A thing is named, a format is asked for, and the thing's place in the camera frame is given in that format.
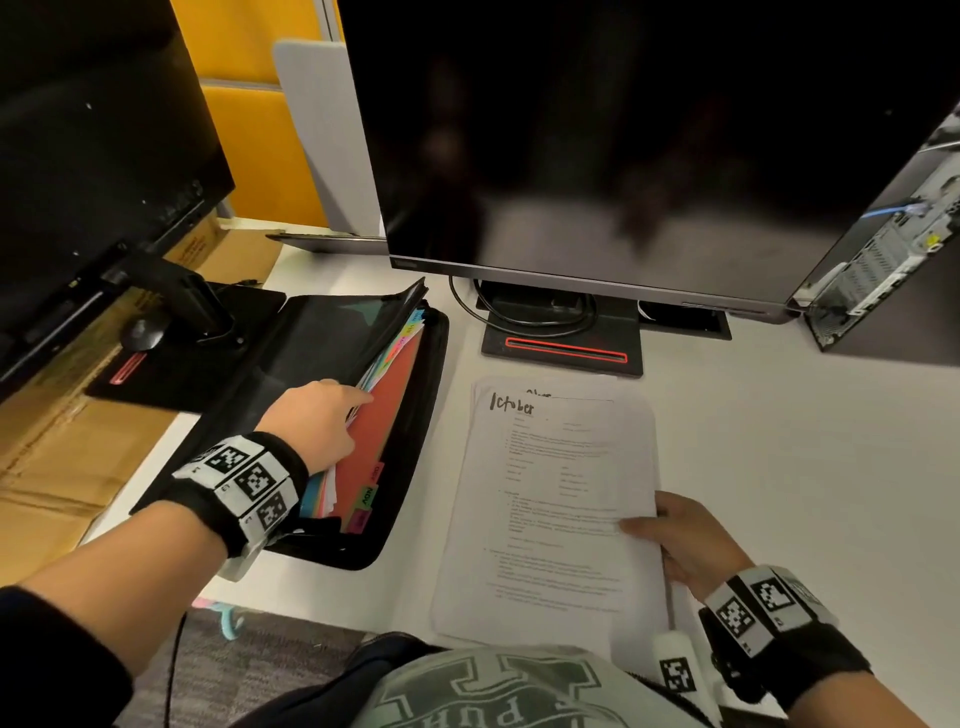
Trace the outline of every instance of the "right hand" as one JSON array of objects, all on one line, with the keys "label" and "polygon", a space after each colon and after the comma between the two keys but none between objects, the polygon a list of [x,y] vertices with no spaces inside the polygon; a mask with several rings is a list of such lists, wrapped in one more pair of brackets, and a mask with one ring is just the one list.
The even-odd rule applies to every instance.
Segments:
[{"label": "right hand", "polygon": [[347,415],[372,401],[367,392],[334,379],[311,381],[280,395],[256,430],[276,435],[296,450],[310,474],[321,473],[353,452]]},{"label": "right hand", "polygon": [[656,518],[624,519],[620,529],[660,544],[667,578],[685,584],[698,601],[704,602],[725,581],[754,566],[703,503],[666,491],[657,491],[656,501]]}]

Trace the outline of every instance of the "gray carpet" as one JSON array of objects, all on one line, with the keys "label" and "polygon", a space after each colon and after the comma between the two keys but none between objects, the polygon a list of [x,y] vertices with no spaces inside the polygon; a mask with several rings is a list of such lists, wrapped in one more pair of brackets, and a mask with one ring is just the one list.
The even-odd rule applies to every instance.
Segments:
[{"label": "gray carpet", "polygon": [[[246,614],[240,637],[220,634],[220,615],[190,610],[174,681],[170,724],[228,726],[285,692],[320,685],[340,674],[363,634],[276,615]],[[163,699],[173,637],[136,681],[133,700],[116,725],[163,725]]]}]

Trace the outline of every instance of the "black cable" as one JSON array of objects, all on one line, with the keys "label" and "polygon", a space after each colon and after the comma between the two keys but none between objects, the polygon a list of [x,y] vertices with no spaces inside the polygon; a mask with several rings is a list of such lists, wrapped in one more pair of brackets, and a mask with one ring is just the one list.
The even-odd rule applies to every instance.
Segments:
[{"label": "black cable", "polygon": [[511,336],[525,336],[530,339],[559,339],[564,336],[571,336],[572,334],[575,334],[575,333],[583,333],[584,331],[590,330],[597,320],[596,300],[592,296],[587,296],[587,306],[590,309],[591,315],[585,323],[580,324],[576,328],[570,328],[566,331],[557,331],[553,333],[530,333],[529,331],[514,331],[510,328],[505,328],[500,326],[499,324],[495,324],[489,319],[485,319],[479,313],[471,309],[466,303],[464,303],[464,300],[460,298],[460,294],[457,293],[457,289],[453,287],[453,276],[449,276],[448,279],[450,281],[450,293],[453,294],[454,300],[460,304],[461,308],[463,308],[470,316],[472,316],[477,321],[483,324],[486,324],[490,328],[495,328],[497,331],[502,331],[503,333],[509,333]]},{"label": "black cable", "polygon": [[572,327],[581,323],[584,319],[587,318],[589,314],[589,307],[587,303],[587,295],[579,294],[577,297],[578,303],[581,303],[580,313],[578,313],[572,319],[566,319],[565,321],[523,321],[523,319],[514,319],[510,316],[507,316],[504,313],[496,310],[496,307],[490,303],[486,296],[483,295],[483,291],[480,290],[480,281],[473,279],[473,290],[477,292],[477,301],[482,303],[487,307],[487,310],[500,321],[505,321],[508,324],[513,324],[517,327],[530,327],[530,328],[553,328],[553,327]]},{"label": "black cable", "polygon": [[183,626],[186,624],[186,612],[177,625],[177,634],[174,636],[174,649],[170,655],[170,672],[167,674],[167,696],[163,701],[163,728],[170,728],[170,704],[174,698],[174,671],[177,669],[177,652],[180,651],[180,638],[183,636]]}]

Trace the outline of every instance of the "yellow partition panel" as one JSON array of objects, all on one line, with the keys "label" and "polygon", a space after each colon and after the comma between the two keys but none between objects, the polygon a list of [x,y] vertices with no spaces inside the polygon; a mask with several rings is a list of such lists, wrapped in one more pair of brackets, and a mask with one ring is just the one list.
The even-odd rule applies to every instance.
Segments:
[{"label": "yellow partition panel", "polygon": [[276,84],[275,41],[321,40],[313,0],[173,0],[173,6],[201,78]]},{"label": "yellow partition panel", "polygon": [[239,217],[326,226],[326,216],[281,91],[205,85],[227,154]]}]

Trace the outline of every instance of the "wrist band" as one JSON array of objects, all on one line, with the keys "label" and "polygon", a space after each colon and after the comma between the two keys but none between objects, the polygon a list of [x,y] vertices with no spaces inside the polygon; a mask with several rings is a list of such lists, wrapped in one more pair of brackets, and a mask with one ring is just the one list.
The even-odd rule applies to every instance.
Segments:
[{"label": "wrist band", "polygon": [[769,691],[788,711],[831,674],[870,671],[870,663],[837,629],[833,613],[786,569],[744,570],[706,604],[701,621],[714,662],[728,685],[738,696],[749,695],[750,702]]},{"label": "wrist band", "polygon": [[286,443],[254,432],[227,438],[174,471],[160,499],[193,510],[235,558],[263,546],[297,505],[306,479]]}]

